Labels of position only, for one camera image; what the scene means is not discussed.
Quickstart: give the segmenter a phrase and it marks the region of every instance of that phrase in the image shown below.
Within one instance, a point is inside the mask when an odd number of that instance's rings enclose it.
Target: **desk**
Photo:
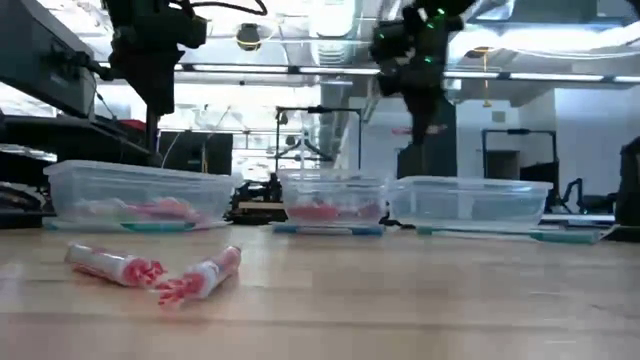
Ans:
[[[478,239],[0,233],[6,359],[637,359],[640,247]],[[243,246],[236,281],[162,311],[74,274],[69,240],[182,267]]]

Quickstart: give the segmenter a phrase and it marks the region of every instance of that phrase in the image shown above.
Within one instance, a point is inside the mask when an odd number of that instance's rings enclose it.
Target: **red candy pieces in container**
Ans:
[[[385,178],[344,170],[281,170],[289,222],[300,225],[377,225],[386,215]]]
[[[239,179],[96,161],[47,167],[59,220],[209,224],[222,221]]]

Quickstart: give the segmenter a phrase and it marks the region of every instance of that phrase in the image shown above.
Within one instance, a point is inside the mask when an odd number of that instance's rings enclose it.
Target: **plastic container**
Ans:
[[[416,227],[528,230],[540,222],[550,183],[411,176],[389,194],[391,217]]]
[[[44,169],[59,219],[71,222],[219,222],[238,179],[69,160]]]
[[[282,170],[282,202],[290,223],[377,225],[386,215],[385,179],[342,170]]]

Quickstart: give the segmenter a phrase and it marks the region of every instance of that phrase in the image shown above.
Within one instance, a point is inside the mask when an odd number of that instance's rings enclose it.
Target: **ceiling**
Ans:
[[[39,1],[91,46],[97,60],[107,60],[113,29],[100,0]],[[253,0],[229,2],[257,8]],[[201,48],[188,51],[182,62],[375,68],[367,51],[375,23],[378,19],[397,18],[408,1],[264,2],[269,9],[267,17],[222,8],[196,8],[198,15],[209,20],[209,40]],[[640,75],[640,23],[635,22],[632,13],[624,0],[581,0],[578,5],[575,0],[479,0],[464,14],[466,29],[451,38],[448,69]],[[237,46],[235,34],[242,23],[260,25],[264,41],[259,51],[246,52]],[[473,55],[471,50],[480,47],[488,52],[469,57]],[[246,85],[238,87],[240,81]],[[178,111],[165,117],[161,126],[273,130],[275,106],[345,107],[350,98],[370,94],[368,81],[363,76],[180,72],[176,74]],[[515,106],[557,86],[491,81],[486,91],[484,81],[452,84],[455,86],[450,87],[449,95],[458,101],[489,96],[510,100]],[[5,112],[45,116],[52,113],[33,99],[7,95],[6,89],[0,91],[0,106]],[[98,91],[111,110],[144,106],[124,83],[101,84]],[[304,123],[315,130],[322,149],[335,152],[348,115],[298,113],[292,118],[295,126]]]

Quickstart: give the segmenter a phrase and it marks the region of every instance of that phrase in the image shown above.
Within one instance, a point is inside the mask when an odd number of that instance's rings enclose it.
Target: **pink candy stick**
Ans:
[[[64,261],[75,271],[127,287],[152,288],[167,273],[154,260],[79,244],[69,245]]]
[[[181,278],[155,286],[160,292],[158,304],[179,306],[186,300],[208,297],[221,282],[237,273],[241,260],[240,248],[230,246],[218,256],[190,266]]]

